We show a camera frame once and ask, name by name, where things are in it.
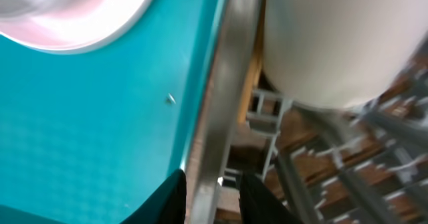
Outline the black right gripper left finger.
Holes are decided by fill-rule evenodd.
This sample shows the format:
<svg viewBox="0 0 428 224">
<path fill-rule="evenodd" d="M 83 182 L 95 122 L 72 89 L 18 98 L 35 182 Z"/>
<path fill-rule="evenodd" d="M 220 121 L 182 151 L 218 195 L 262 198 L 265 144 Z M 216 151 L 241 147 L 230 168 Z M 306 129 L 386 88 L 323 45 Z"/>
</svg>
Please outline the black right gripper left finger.
<svg viewBox="0 0 428 224">
<path fill-rule="evenodd" d="M 177 169 L 121 224 L 183 224 L 186 200 L 186 175 Z"/>
</svg>

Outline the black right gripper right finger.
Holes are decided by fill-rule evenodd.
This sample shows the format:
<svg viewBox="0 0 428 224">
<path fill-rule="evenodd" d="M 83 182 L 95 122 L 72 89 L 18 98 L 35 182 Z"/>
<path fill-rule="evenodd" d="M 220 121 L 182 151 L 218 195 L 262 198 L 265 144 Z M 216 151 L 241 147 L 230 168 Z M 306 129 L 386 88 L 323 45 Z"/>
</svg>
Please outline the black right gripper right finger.
<svg viewBox="0 0 428 224">
<path fill-rule="evenodd" d="M 243 173 L 239 179 L 239 207 L 243 224 L 302 224 L 251 173 Z"/>
</svg>

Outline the cream paper cup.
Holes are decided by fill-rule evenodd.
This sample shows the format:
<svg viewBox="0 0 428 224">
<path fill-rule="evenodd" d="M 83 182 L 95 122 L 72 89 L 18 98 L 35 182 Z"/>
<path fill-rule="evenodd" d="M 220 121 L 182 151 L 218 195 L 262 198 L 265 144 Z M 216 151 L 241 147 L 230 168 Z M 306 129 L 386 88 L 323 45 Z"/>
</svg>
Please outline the cream paper cup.
<svg viewBox="0 0 428 224">
<path fill-rule="evenodd" d="M 266 0 L 263 70 L 287 98 L 347 109 L 379 97 L 427 37 L 427 0 Z"/>
</svg>

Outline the white plate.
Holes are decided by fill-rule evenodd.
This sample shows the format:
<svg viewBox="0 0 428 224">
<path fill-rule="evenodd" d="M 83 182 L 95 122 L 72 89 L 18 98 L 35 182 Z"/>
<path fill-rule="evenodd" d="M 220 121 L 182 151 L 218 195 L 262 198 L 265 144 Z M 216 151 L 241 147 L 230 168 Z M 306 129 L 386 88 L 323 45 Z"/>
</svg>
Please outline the white plate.
<svg viewBox="0 0 428 224">
<path fill-rule="evenodd" d="M 153 0 L 1 0 L 1 36 L 37 51 L 75 54 L 124 35 Z"/>
</svg>

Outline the wooden chopstick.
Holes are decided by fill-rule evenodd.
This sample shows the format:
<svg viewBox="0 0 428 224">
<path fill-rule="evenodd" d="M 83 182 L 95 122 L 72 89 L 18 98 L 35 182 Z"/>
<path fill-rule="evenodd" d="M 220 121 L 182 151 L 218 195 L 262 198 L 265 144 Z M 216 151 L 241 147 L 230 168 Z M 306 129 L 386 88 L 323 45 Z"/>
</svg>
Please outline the wooden chopstick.
<svg viewBox="0 0 428 224">
<path fill-rule="evenodd" d="M 264 32 L 264 17 L 261 16 L 257 26 L 255 44 L 251 53 L 249 68 L 245 75 L 243 91 L 241 95 L 240 105 L 237 113 L 237 123 L 243 124 L 246 120 L 247 110 L 251 101 L 252 90 L 258 85 L 262 69 L 263 59 L 263 32 Z"/>
</svg>

